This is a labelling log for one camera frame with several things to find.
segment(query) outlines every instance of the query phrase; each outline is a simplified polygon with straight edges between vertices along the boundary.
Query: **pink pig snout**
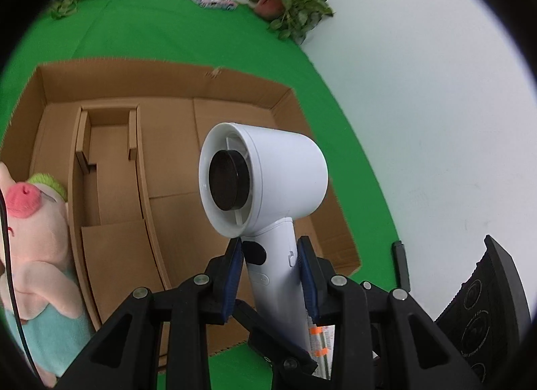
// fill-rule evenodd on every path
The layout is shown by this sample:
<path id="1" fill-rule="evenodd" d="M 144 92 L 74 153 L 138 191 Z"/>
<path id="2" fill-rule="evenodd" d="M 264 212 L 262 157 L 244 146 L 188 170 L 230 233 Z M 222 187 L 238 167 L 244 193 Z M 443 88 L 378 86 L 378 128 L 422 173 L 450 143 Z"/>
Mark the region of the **pink pig snout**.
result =
<path id="1" fill-rule="evenodd" d="M 10 216 L 30 217 L 41 207 L 41 191 L 27 182 L 17 182 L 7 191 L 5 205 Z"/>

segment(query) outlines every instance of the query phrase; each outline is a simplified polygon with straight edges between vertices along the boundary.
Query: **green fuzzy hat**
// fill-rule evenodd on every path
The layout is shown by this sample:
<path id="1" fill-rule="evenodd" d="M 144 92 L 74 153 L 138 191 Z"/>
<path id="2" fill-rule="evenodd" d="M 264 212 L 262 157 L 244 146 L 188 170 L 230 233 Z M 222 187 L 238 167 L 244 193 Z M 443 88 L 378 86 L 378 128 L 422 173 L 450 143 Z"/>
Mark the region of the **green fuzzy hat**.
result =
<path id="1" fill-rule="evenodd" d="M 30 184 L 44 184 L 48 185 L 52 190 L 55 190 L 59 194 L 64 202 L 67 202 L 67 191 L 63 185 L 54 179 L 52 175 L 48 173 L 36 173 L 27 181 Z"/>

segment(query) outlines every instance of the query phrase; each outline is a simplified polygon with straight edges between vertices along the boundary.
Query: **black speaker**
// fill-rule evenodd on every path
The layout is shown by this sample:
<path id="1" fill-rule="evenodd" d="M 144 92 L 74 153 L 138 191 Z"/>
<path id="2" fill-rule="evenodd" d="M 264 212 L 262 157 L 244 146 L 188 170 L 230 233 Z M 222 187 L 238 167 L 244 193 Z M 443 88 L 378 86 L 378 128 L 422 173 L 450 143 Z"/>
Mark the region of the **black speaker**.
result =
<path id="1" fill-rule="evenodd" d="M 436 324 L 486 384 L 518 349 L 531 318 L 513 259 L 489 235 L 485 246 Z"/>

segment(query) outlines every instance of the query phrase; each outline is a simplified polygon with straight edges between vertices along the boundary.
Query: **plush toy leg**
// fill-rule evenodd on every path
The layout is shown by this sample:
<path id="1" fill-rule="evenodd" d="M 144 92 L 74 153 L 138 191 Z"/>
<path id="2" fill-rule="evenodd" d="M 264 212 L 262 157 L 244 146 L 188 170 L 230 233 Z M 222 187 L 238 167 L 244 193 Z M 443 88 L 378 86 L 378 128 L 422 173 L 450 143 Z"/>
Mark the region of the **plush toy leg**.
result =
<path id="1" fill-rule="evenodd" d="M 43 384 L 45 384 L 46 387 L 52 388 L 56 385 L 56 375 L 54 373 L 42 369 L 38 364 L 36 364 L 36 368 L 41 381 L 43 381 Z"/>

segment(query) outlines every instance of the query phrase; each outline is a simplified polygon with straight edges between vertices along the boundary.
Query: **blue gripper pad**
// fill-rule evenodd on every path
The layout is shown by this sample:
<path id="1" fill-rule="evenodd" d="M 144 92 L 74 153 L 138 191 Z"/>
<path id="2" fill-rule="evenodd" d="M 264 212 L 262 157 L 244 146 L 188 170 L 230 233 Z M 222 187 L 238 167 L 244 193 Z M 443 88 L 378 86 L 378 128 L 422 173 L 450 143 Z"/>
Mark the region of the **blue gripper pad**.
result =
<path id="1" fill-rule="evenodd" d="M 233 314 L 233 309 L 235 308 L 235 299 L 237 298 L 238 283 L 241 280 L 243 260 L 242 244 L 240 240 L 237 240 L 237 245 L 229 263 L 228 276 L 222 295 L 222 318 L 225 322 Z"/>
<path id="2" fill-rule="evenodd" d="M 305 307 L 309 316 L 315 322 L 319 317 L 319 302 L 317 297 L 317 288 L 313 280 L 313 273 L 306 256 L 302 238 L 296 244 L 298 250 L 298 264 L 300 268 L 300 280 L 302 281 L 302 291 L 304 292 Z"/>

